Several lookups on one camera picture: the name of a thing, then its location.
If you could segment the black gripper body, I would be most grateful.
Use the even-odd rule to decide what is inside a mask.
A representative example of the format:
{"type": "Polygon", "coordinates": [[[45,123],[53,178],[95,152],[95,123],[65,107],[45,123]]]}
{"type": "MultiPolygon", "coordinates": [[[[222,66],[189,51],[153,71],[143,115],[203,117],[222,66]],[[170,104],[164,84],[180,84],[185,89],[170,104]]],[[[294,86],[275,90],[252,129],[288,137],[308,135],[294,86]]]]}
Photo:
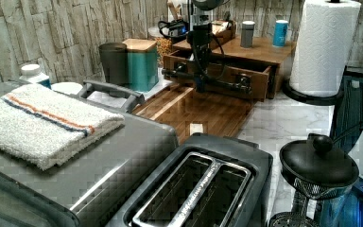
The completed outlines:
{"type": "Polygon", "coordinates": [[[196,65],[194,71],[194,82],[196,91],[205,92],[206,81],[209,79],[207,66],[211,55],[210,42],[212,41],[212,24],[193,25],[187,34],[187,42],[190,44],[193,53],[193,62],[196,65]]]}

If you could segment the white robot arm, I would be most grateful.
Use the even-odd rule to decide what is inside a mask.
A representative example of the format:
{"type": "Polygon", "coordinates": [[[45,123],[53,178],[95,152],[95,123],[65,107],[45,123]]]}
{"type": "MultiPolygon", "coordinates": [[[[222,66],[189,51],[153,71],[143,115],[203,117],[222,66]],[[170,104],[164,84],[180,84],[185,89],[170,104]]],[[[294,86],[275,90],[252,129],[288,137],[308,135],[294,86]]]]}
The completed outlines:
{"type": "Polygon", "coordinates": [[[190,19],[193,21],[192,28],[187,34],[187,42],[193,52],[193,60],[197,70],[194,73],[196,91],[203,93],[205,83],[210,80],[207,67],[211,55],[210,43],[217,37],[213,34],[212,23],[208,11],[221,5],[223,0],[191,0],[193,12],[190,19]]]}

